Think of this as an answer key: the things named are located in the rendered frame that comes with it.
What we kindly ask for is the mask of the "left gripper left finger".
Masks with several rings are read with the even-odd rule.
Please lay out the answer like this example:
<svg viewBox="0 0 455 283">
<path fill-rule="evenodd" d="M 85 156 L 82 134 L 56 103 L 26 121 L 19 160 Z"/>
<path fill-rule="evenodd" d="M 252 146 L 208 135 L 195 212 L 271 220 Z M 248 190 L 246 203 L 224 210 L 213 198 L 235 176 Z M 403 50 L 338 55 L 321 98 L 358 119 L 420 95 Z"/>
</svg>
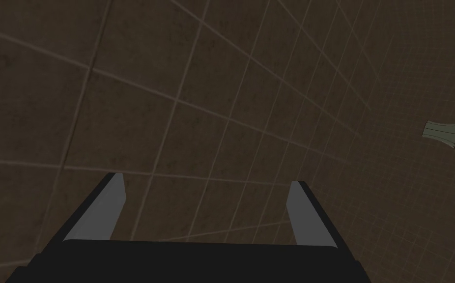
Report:
<svg viewBox="0 0 455 283">
<path fill-rule="evenodd" d="M 126 201 L 122 173 L 107 173 L 52 238 L 110 240 Z"/>
</svg>

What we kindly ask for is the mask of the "pale green hanging towel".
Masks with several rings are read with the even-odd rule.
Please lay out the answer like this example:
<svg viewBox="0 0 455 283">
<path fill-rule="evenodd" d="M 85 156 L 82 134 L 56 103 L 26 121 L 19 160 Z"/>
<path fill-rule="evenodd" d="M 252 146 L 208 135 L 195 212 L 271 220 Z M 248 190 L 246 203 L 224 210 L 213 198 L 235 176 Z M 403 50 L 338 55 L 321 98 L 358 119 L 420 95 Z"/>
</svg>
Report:
<svg viewBox="0 0 455 283">
<path fill-rule="evenodd" d="M 455 123 L 437 123 L 427 121 L 423 128 L 422 137 L 442 142 L 455 148 Z"/>
</svg>

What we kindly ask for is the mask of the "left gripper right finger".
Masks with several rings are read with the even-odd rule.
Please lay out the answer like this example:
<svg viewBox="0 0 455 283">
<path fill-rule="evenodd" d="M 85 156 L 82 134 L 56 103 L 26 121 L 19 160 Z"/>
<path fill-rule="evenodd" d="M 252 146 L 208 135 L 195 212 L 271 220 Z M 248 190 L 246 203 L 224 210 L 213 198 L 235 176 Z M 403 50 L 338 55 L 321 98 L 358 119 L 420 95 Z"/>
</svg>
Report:
<svg viewBox="0 0 455 283">
<path fill-rule="evenodd" d="M 298 245 L 348 248 L 306 182 L 292 181 L 286 209 Z"/>
</svg>

